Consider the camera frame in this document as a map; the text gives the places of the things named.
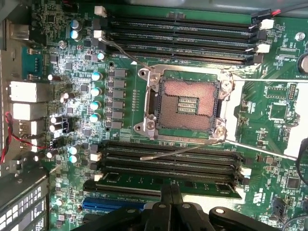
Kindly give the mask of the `green RAM stick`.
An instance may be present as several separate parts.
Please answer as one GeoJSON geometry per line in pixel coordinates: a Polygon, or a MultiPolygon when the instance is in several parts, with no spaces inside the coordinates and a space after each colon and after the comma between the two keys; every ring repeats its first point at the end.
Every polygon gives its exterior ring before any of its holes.
{"type": "Polygon", "coordinates": [[[179,186],[182,194],[241,199],[240,194],[230,185],[225,183],[212,183],[119,172],[108,172],[96,182],[110,186],[157,190],[160,192],[162,186],[176,184],[179,186]]]}

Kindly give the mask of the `black expansion slot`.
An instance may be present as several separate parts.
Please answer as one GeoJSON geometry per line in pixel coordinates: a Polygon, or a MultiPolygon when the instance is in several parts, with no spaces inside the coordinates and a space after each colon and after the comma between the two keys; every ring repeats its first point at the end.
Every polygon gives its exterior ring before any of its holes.
{"type": "Polygon", "coordinates": [[[148,189],[137,189],[130,187],[110,186],[99,184],[98,182],[87,180],[83,183],[83,190],[87,192],[100,192],[100,193],[117,193],[117,194],[131,194],[138,196],[149,196],[149,197],[160,197],[160,191],[148,190],[148,189]]]}

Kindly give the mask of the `blue expansion slot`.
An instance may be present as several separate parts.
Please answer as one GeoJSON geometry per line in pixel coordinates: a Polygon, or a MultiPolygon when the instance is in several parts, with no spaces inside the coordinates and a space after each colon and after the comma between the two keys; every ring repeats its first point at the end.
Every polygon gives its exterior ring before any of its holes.
{"type": "Polygon", "coordinates": [[[113,211],[121,207],[132,207],[143,210],[145,203],[119,201],[104,198],[86,197],[82,202],[82,207],[89,210],[113,211]]]}

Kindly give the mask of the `square black chip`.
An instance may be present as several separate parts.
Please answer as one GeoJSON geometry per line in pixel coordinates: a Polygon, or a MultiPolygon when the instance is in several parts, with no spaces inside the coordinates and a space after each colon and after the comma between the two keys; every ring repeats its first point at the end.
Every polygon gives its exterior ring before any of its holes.
{"type": "Polygon", "coordinates": [[[300,179],[299,178],[288,178],[286,188],[287,189],[299,189],[300,186],[300,179]]]}

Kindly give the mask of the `perforated metal slot cover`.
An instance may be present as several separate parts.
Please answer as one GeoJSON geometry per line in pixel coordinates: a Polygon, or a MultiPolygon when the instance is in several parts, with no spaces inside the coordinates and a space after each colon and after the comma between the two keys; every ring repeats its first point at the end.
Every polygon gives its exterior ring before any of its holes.
{"type": "Polygon", "coordinates": [[[19,175],[0,189],[0,231],[46,231],[49,179],[43,172],[19,175]]]}

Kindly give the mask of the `green motherboard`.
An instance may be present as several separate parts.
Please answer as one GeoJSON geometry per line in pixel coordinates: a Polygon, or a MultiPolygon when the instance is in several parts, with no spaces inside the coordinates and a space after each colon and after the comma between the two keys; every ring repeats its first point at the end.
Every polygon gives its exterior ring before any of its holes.
{"type": "MultiPolygon", "coordinates": [[[[102,177],[108,171],[99,166],[102,152],[93,151],[93,144],[117,141],[185,147],[180,142],[150,141],[133,131],[133,125],[141,121],[145,96],[145,84],[137,77],[136,65],[120,54],[99,63],[95,58],[99,51],[91,46],[89,38],[80,44],[71,42],[65,50],[56,47],[57,41],[68,39],[68,21],[73,16],[84,23],[86,30],[90,29],[90,21],[94,17],[92,4],[76,4],[75,12],[70,13],[60,0],[35,0],[33,12],[42,17],[47,33],[48,46],[40,57],[44,66],[42,72],[52,71],[68,77],[55,87],[55,96],[59,97],[65,90],[74,90],[79,94],[74,101],[60,104],[57,99],[48,106],[50,113],[77,116],[79,121],[78,130],[68,136],[60,156],[44,160],[44,164],[52,170],[51,186],[54,187],[46,203],[50,208],[46,231],[71,231],[84,221],[85,216],[108,212],[84,209],[82,202],[86,197],[140,203],[154,200],[156,197],[83,190],[85,181],[94,181],[96,176],[102,177]],[[93,72],[102,73],[103,79],[93,81],[93,72]],[[90,91],[95,87],[102,89],[100,96],[91,95],[90,91]],[[94,101],[102,104],[96,111],[90,108],[94,101]],[[97,123],[89,121],[94,113],[101,115],[97,123]],[[80,146],[77,153],[79,161],[72,164],[69,162],[69,148],[76,144],[80,146]]],[[[308,17],[277,17],[268,35],[268,43],[273,48],[263,63],[231,66],[231,72],[243,77],[273,77],[275,74],[308,77],[297,69],[299,57],[308,53],[308,17]],[[298,32],[305,33],[303,41],[295,40],[298,32]]],[[[241,164],[231,166],[239,167],[241,173],[250,179],[249,184],[238,189],[241,199],[189,194],[184,194],[184,199],[201,204],[205,210],[214,205],[225,205],[278,229],[285,228],[285,231],[308,231],[308,186],[301,180],[299,189],[286,188],[288,178],[299,178],[294,161],[229,144],[207,149],[240,153],[241,164]]]]}

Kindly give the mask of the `CPU socket with gold pins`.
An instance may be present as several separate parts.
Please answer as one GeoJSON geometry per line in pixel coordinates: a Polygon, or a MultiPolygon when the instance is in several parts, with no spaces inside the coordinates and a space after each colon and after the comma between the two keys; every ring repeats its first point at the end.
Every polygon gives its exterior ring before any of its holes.
{"type": "Polygon", "coordinates": [[[134,131],[151,140],[202,144],[235,140],[242,84],[215,68],[157,64],[141,68],[145,80],[143,119],[134,131]]]}

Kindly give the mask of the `silver rear port block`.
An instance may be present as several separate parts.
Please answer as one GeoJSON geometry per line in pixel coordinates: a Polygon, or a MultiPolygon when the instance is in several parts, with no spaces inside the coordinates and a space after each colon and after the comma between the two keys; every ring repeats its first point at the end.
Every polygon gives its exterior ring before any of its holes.
{"type": "Polygon", "coordinates": [[[10,24],[10,38],[17,40],[29,40],[30,39],[30,27],[29,25],[10,24]]]}
{"type": "Polygon", "coordinates": [[[13,103],[13,118],[16,120],[39,120],[48,116],[46,103],[13,103]]]}
{"type": "Polygon", "coordinates": [[[10,98],[14,102],[43,103],[53,100],[53,88],[50,84],[11,81],[10,98]]]}

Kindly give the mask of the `thin steel locking lever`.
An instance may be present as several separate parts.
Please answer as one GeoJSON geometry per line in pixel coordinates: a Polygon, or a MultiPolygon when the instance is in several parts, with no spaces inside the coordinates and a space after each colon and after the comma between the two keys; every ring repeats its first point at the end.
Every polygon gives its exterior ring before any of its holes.
{"type": "Polygon", "coordinates": [[[137,64],[143,66],[144,68],[146,68],[147,70],[151,70],[151,67],[149,67],[148,65],[146,65],[145,63],[139,61],[137,58],[135,58],[134,56],[128,54],[122,47],[120,47],[117,43],[115,43],[114,41],[110,41],[107,40],[105,37],[99,37],[98,40],[108,46],[112,46],[116,49],[118,49],[118,51],[120,53],[122,53],[123,55],[127,56],[128,58],[130,58],[131,60],[135,61],[137,64]]]}

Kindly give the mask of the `round coin battery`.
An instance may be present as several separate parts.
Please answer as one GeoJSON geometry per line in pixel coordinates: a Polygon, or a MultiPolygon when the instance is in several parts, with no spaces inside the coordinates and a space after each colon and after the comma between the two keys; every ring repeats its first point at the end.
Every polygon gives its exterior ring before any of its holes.
{"type": "Polygon", "coordinates": [[[301,74],[308,75],[308,53],[304,53],[299,57],[297,68],[301,74]]]}

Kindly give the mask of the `grey metal PC case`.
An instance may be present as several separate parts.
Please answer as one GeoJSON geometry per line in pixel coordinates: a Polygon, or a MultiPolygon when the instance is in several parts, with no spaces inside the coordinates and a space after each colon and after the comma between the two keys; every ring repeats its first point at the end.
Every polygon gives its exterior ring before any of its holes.
{"type": "MultiPolygon", "coordinates": [[[[79,98],[79,94],[74,90],[65,90],[59,97],[55,96],[55,87],[64,83],[68,79],[67,75],[52,71],[48,71],[46,74],[42,72],[44,66],[40,57],[48,46],[47,33],[43,26],[42,17],[38,13],[33,12],[34,2],[35,0],[0,0],[0,189],[3,187],[2,184],[13,177],[43,172],[49,179],[49,194],[47,196],[47,202],[49,202],[51,192],[54,190],[54,187],[51,186],[52,170],[44,164],[44,160],[51,160],[54,157],[60,156],[61,148],[66,146],[68,136],[78,130],[77,122],[79,117],[54,114],[48,111],[48,116],[39,120],[16,120],[13,118],[13,103],[26,102],[14,102],[11,100],[9,84],[11,81],[50,84],[51,88],[53,88],[53,100],[43,102],[48,106],[57,99],[60,101],[60,104],[74,101],[79,98]],[[11,39],[10,24],[29,25],[30,39],[11,39]]],[[[70,22],[73,19],[79,20],[82,23],[82,30],[79,31],[82,34],[82,40],[76,43],[80,44],[86,38],[89,38],[91,44],[92,41],[98,40],[93,37],[92,21],[96,17],[104,17],[105,15],[138,15],[167,18],[170,13],[175,15],[182,13],[186,19],[251,24],[251,14],[253,13],[266,9],[276,10],[299,3],[306,3],[308,0],[60,0],[60,2],[70,13],[75,12],[76,4],[92,4],[94,6],[94,17],[90,21],[89,30],[86,30],[84,23],[76,16],[73,16],[68,21],[68,39],[62,39],[66,41],[68,47],[71,42],[76,42],[70,37],[70,32],[72,31],[70,22]]],[[[308,7],[279,14],[273,18],[274,21],[280,16],[307,18],[308,7]]],[[[149,67],[157,64],[167,64],[215,68],[238,77],[240,77],[239,74],[231,72],[231,66],[245,67],[244,65],[214,64],[150,57],[135,58],[149,67]]],[[[137,77],[140,78],[138,70],[144,67],[130,58],[128,59],[136,65],[137,77]]],[[[299,158],[293,161],[295,162],[299,178],[308,186],[308,138],[302,141],[299,158]]],[[[205,210],[201,204],[191,199],[184,199],[184,194],[181,193],[181,195],[185,203],[196,204],[197,208],[202,209],[206,214],[217,206],[226,207],[238,212],[225,205],[214,205],[210,209],[205,210]]],[[[152,201],[144,202],[143,210],[151,208],[160,201],[161,196],[156,197],[152,201]]],[[[85,216],[84,221],[71,231],[81,231],[82,225],[113,211],[99,214],[92,213],[85,216]]],[[[184,228],[180,222],[176,221],[176,218],[176,211],[171,200],[171,231],[183,231],[184,228]]],[[[266,225],[267,231],[285,231],[285,228],[278,229],[269,224],[266,225]]]]}

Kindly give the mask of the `silver socket cover frame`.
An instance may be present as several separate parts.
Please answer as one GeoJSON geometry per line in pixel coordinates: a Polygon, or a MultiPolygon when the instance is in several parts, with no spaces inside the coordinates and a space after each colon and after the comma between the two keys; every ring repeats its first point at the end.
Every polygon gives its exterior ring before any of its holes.
{"type": "Polygon", "coordinates": [[[232,109],[236,118],[236,145],[260,153],[297,160],[301,143],[308,138],[308,77],[295,75],[236,76],[239,102],[232,109]]]}

